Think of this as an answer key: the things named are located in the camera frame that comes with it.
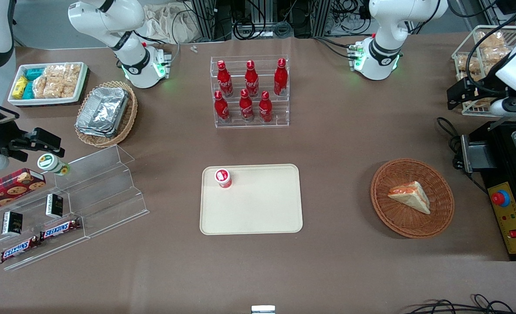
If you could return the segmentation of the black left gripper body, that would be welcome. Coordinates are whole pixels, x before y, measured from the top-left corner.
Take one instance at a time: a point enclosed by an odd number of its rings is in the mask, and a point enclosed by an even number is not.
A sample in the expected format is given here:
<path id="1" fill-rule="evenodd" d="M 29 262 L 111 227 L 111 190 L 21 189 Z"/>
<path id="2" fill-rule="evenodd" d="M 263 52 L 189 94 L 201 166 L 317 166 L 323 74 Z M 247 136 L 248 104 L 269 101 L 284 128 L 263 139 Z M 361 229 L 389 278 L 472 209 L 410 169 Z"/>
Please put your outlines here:
<path id="1" fill-rule="evenodd" d="M 509 88 L 501 80 L 477 80 L 473 83 L 478 93 L 475 94 L 475 99 L 469 102 L 470 108 L 489 109 L 493 102 L 509 96 Z"/>

